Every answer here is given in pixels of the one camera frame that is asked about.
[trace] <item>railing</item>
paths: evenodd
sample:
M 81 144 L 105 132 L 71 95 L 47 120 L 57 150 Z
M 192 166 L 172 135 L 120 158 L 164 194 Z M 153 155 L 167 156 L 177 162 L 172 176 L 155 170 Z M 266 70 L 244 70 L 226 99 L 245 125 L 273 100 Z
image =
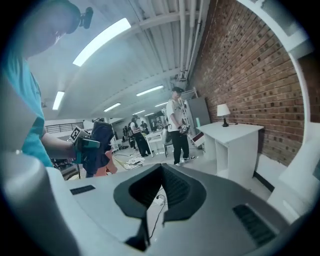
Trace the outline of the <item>railing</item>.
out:
M 54 133 L 61 133 L 61 132 L 66 132 L 66 131 L 73 131 L 74 128 L 76 128 L 76 126 L 83 129 L 84 123 L 83 122 L 74 122 L 74 123 L 48 125 L 45 127 L 45 129 L 46 129 L 47 133 L 54 134 Z

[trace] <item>lampshade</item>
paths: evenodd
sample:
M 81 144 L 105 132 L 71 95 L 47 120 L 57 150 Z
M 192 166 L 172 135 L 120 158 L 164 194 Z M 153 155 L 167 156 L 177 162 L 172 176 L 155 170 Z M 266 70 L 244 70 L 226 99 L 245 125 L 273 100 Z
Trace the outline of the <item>lampshade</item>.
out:
M 227 104 L 221 104 L 217 106 L 216 115 L 218 117 L 230 115 L 230 110 Z

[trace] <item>fluorescent light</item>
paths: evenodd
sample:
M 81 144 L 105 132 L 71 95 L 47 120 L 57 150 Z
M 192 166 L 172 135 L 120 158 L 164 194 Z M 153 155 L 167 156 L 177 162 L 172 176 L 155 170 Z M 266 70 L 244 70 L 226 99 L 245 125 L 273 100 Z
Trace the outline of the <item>fluorescent light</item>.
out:
M 140 114 L 140 113 L 142 113 L 142 112 L 145 112 L 145 110 L 142 110 L 142 111 L 139 111 L 139 112 L 137 112 L 137 113 L 134 113 L 133 115 Z
M 159 106 L 164 105 L 164 104 L 167 104 L 167 103 L 168 103 L 168 101 L 167 101 L 167 102 L 164 102 L 164 103 L 161 103 L 161 104 L 158 104 L 158 105 L 155 105 L 155 107 L 159 107 Z
M 108 107 L 107 109 L 105 109 L 104 112 L 107 112 L 107 111 L 109 111 L 109 110 L 112 110 L 112 109 L 114 109 L 115 107 L 118 107 L 119 105 L 121 105 L 121 103 L 118 102 L 118 103 L 112 105 L 111 107 Z
M 128 20 L 126 18 L 122 18 L 116 23 L 112 24 L 100 34 L 98 34 L 75 58 L 73 64 L 81 67 L 83 63 L 95 53 L 101 46 L 103 46 L 106 42 L 119 35 L 123 31 L 131 28 Z
M 64 91 L 58 91 L 58 92 L 56 93 L 52 110 L 58 110 L 59 105 L 60 105 L 60 103 L 61 103 L 62 98 L 63 98 L 64 95 L 65 95 L 65 92 L 64 92 Z
M 155 90 L 159 90 L 159 89 L 161 89 L 161 88 L 163 88 L 163 87 L 164 87 L 163 85 L 159 85 L 159 86 L 154 87 L 154 88 L 152 88 L 152 89 L 149 89 L 149 90 L 145 90 L 145 91 L 143 91 L 143 92 L 140 92 L 140 93 L 137 94 L 137 96 L 141 96 L 141 95 L 144 95 L 144 94 L 153 92 L 153 91 L 155 91 Z

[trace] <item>white table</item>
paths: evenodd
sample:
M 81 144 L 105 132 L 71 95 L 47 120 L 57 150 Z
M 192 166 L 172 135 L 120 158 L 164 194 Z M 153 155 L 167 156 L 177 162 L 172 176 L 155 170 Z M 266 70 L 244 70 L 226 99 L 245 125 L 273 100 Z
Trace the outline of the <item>white table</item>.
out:
M 152 157 L 154 157 L 154 154 L 152 153 L 152 148 L 150 146 L 151 143 L 161 142 L 161 144 L 163 145 L 163 151 L 164 152 L 166 151 L 165 145 L 163 144 L 163 141 L 162 141 L 162 132 L 163 132 L 162 130 L 157 130 L 157 131 L 151 132 L 147 136 L 145 136 L 145 139 L 146 139 L 146 142 L 148 143 Z
M 216 160 L 217 176 L 248 187 L 258 155 L 258 131 L 263 126 L 214 122 L 199 129 L 204 133 L 204 157 Z

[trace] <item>white t-shirt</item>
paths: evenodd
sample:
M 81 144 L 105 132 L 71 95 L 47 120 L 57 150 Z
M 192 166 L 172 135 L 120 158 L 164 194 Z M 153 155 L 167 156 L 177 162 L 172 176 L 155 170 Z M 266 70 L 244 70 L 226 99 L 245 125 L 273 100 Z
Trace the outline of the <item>white t-shirt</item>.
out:
M 134 122 L 131 122 L 131 123 L 130 123 L 130 128 L 131 128 L 131 131 L 132 131 L 134 134 L 140 133 L 140 130 L 134 132 L 134 130 L 138 129 L 138 128 L 136 128 Z
M 174 99 L 170 99 L 166 104 L 166 115 L 168 117 L 168 132 L 179 131 L 178 127 L 176 127 L 175 123 L 171 119 L 171 115 L 174 114 L 175 120 L 178 123 L 182 123 L 182 107 L 178 101 Z

